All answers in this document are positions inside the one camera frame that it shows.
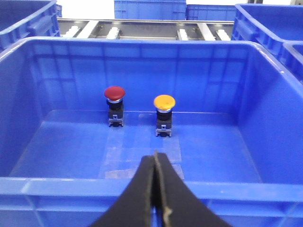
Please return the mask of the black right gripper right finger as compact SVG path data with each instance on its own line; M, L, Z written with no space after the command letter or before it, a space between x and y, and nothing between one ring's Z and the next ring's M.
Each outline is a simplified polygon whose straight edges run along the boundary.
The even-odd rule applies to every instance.
M230 227L186 186L165 153L155 152L157 218L162 227Z

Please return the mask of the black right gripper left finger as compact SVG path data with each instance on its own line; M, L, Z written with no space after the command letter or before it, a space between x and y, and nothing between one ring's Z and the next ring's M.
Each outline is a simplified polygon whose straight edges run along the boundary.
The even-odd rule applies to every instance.
M152 218L154 167L154 156L143 156L123 193L91 226L149 227Z

